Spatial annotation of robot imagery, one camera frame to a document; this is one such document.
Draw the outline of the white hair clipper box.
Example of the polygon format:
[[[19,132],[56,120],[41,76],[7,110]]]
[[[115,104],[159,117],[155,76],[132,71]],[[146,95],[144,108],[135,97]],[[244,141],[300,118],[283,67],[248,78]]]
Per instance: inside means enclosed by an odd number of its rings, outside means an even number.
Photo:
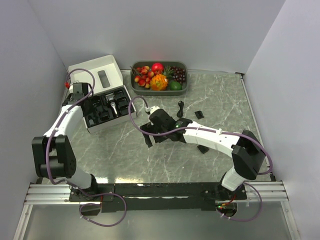
[[[71,83],[89,83],[93,94],[82,102],[83,119],[91,134],[137,117],[124,85],[123,75],[113,55],[106,55],[68,67]],[[108,106],[105,95],[114,94],[119,117]]]

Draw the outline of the silver hair clipper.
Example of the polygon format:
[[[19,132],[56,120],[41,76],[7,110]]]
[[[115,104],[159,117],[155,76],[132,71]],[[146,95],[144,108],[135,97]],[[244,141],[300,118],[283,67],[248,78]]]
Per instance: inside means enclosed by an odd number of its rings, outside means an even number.
[[[113,93],[106,94],[105,99],[106,99],[107,105],[112,109],[114,115],[116,117],[119,117],[119,111],[117,108],[115,95]]]

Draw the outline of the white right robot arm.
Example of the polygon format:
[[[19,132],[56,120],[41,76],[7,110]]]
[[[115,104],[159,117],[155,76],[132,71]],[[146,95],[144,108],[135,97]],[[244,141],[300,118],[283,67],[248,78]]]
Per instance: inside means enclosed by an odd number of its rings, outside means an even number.
[[[148,123],[139,129],[149,148],[153,146],[152,136],[155,143],[169,139],[195,144],[221,152],[232,159],[231,169],[222,176],[218,185],[218,193],[223,199],[230,199],[245,181],[257,178],[266,154],[251,131],[228,133],[187,118],[175,120],[158,106],[147,107],[146,114]]]

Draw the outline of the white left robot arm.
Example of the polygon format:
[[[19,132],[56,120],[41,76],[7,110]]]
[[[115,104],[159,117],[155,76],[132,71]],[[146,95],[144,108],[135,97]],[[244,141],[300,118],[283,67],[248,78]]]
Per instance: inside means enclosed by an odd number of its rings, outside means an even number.
[[[35,172],[39,178],[47,178],[52,184],[66,183],[87,201],[95,200],[99,188],[94,175],[77,168],[77,160],[69,138],[77,123],[83,119],[82,98],[93,93],[89,83],[76,82],[63,102],[60,114],[53,126],[31,142]]]

